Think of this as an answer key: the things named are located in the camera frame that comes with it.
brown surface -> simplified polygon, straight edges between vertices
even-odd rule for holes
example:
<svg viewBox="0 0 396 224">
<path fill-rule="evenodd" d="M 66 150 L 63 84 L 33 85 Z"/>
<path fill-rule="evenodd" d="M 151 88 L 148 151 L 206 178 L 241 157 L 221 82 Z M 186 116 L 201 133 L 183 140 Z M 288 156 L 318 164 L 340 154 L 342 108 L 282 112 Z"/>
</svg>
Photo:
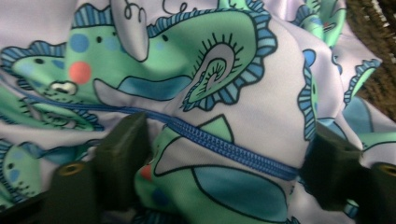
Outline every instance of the brown surface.
<svg viewBox="0 0 396 224">
<path fill-rule="evenodd" d="M 355 35 L 377 57 L 381 66 L 358 95 L 396 121 L 396 0 L 378 0 L 389 25 L 384 27 L 371 0 L 347 0 L 347 21 Z"/>
</svg>

patterned fabric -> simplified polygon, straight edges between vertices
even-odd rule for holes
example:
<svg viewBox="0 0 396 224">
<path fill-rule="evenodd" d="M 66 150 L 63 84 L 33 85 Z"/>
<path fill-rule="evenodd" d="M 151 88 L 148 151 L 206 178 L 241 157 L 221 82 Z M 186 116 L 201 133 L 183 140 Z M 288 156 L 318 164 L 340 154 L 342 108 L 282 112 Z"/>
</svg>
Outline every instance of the patterned fabric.
<svg viewBox="0 0 396 224">
<path fill-rule="evenodd" d="M 141 111 L 134 223 L 354 223 L 298 176 L 316 122 L 396 162 L 396 124 L 355 96 L 381 60 L 344 1 L 1 1 L 2 210 Z"/>
</svg>

zipper teeth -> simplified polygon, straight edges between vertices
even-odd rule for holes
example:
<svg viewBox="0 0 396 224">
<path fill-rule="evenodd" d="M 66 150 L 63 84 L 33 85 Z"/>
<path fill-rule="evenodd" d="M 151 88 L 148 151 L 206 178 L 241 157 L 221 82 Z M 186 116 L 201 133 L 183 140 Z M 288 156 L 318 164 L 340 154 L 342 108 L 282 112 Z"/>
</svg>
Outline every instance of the zipper teeth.
<svg viewBox="0 0 396 224">
<path fill-rule="evenodd" d="M 186 137 L 192 142 L 205 147 L 221 156 L 224 156 L 230 160 L 239 162 L 246 165 L 259 172 L 266 173 L 278 177 L 283 180 L 290 181 L 294 179 L 298 170 L 294 167 L 288 166 L 279 161 L 275 161 L 252 152 L 246 148 L 233 145 L 225 140 L 222 140 L 210 133 L 206 133 L 203 130 L 197 129 L 196 127 L 190 125 L 188 122 L 177 119 L 165 114 L 158 112 L 136 108 L 136 107 L 118 107 L 110 105 L 72 105 L 66 103 L 59 103 L 47 99 L 43 99 L 31 94 L 24 94 L 38 102 L 57 105 L 60 107 L 65 107 L 69 109 L 85 109 L 85 110 L 96 110 L 96 111 L 111 111 L 111 112 L 121 112 L 126 114 L 133 114 L 137 112 L 145 112 L 149 119 L 156 119 L 168 125 L 176 133 Z"/>
</svg>

clothing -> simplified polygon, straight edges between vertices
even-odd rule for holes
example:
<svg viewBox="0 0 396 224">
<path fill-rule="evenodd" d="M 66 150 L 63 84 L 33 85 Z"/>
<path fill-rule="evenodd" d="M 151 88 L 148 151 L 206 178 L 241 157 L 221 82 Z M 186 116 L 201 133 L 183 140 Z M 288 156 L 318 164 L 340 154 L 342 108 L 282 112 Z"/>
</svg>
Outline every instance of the clothing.
<svg viewBox="0 0 396 224">
<path fill-rule="evenodd" d="M 4 208 L 141 111 L 154 158 L 136 191 L 189 223 L 354 223 L 356 206 L 323 211 L 297 181 L 315 122 L 366 167 L 396 162 L 396 124 L 355 96 L 381 61 L 341 0 L 2 5 Z"/>
</svg>

orange spot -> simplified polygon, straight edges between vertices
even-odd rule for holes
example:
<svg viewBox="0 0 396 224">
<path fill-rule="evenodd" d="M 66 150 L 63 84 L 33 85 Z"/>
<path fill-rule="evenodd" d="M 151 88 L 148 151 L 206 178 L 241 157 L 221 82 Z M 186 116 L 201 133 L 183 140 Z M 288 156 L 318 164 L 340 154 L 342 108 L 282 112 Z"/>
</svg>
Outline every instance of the orange spot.
<svg viewBox="0 0 396 224">
<path fill-rule="evenodd" d="M 147 179 L 148 181 L 151 181 L 151 164 L 144 166 L 140 170 L 140 174 L 143 176 L 143 178 Z"/>
<path fill-rule="evenodd" d="M 70 79 L 77 84 L 85 84 L 91 78 L 91 67 L 84 62 L 73 63 L 69 68 Z"/>
</svg>

